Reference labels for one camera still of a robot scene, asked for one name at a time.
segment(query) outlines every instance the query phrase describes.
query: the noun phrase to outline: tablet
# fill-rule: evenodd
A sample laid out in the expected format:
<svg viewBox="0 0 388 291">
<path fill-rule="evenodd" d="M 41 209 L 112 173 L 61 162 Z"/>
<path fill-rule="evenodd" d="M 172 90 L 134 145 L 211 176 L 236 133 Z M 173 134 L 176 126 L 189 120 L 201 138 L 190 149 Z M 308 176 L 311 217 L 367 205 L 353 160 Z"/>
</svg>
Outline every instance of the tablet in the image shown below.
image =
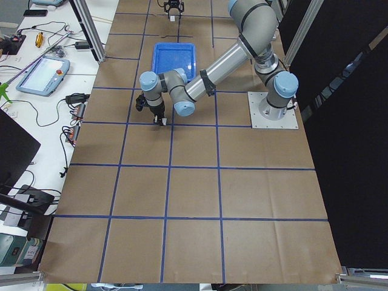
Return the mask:
<svg viewBox="0 0 388 291">
<path fill-rule="evenodd" d="M 25 74 L 16 89 L 21 92 L 48 96 L 55 91 L 70 68 L 67 59 L 44 56 Z"/>
</svg>

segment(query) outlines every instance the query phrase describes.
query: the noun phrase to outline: blue bin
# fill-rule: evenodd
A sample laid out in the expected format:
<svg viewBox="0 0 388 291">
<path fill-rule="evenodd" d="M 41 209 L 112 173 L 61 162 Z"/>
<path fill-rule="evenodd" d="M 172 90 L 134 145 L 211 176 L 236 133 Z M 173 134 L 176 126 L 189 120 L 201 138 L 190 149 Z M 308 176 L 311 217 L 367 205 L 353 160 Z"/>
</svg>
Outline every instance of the blue bin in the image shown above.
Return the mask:
<svg viewBox="0 0 388 291">
<path fill-rule="evenodd" d="M 186 42 L 159 42 L 155 44 L 152 71 L 160 74 L 178 68 L 184 69 L 188 82 L 195 78 L 195 45 Z"/>
</svg>

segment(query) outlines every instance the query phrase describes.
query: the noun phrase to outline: black monitor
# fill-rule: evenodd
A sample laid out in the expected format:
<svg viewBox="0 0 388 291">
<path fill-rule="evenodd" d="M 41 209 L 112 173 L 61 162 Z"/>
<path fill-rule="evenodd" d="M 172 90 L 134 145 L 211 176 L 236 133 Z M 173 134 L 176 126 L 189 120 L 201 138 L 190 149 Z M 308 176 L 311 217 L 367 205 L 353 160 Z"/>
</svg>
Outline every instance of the black monitor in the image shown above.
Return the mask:
<svg viewBox="0 0 388 291">
<path fill-rule="evenodd" d="M 30 165 L 40 146 L 41 144 L 34 137 L 25 131 L 3 110 L 0 110 L 1 204 L 29 213 L 45 213 L 48 205 L 46 205 L 46 207 L 37 207 L 37 205 L 34 205 L 31 202 L 22 202 L 7 195 Z"/>
</svg>

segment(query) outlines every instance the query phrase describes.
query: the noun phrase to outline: black wall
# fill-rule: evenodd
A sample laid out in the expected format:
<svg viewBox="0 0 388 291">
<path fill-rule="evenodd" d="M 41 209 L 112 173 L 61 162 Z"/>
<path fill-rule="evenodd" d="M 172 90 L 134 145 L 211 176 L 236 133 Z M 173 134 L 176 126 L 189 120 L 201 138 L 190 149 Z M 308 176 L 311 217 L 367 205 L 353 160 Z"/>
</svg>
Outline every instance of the black wall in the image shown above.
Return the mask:
<svg viewBox="0 0 388 291">
<path fill-rule="evenodd" d="M 388 268 L 388 37 L 305 128 L 341 264 Z"/>
<path fill-rule="evenodd" d="M 280 23 L 287 52 L 311 0 L 292 0 Z M 299 79 L 303 110 L 388 25 L 387 0 L 326 0 L 290 71 Z"/>
</svg>

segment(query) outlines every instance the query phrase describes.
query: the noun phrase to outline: blue and gray device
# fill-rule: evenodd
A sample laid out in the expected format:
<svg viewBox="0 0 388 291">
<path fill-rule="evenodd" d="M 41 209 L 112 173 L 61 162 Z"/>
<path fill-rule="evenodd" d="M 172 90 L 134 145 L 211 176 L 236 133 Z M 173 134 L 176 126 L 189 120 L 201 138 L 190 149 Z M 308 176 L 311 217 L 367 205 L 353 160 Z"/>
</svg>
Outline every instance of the blue and gray device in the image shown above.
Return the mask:
<svg viewBox="0 0 388 291">
<path fill-rule="evenodd" d="M 48 96 L 55 91 L 70 68 L 67 59 L 44 56 L 25 74 L 16 89 L 21 92 Z"/>
<path fill-rule="evenodd" d="M 52 5 L 55 7 L 61 6 L 64 2 L 65 0 L 32 0 L 32 3 L 36 5 L 46 5 L 46 6 Z"/>
</svg>

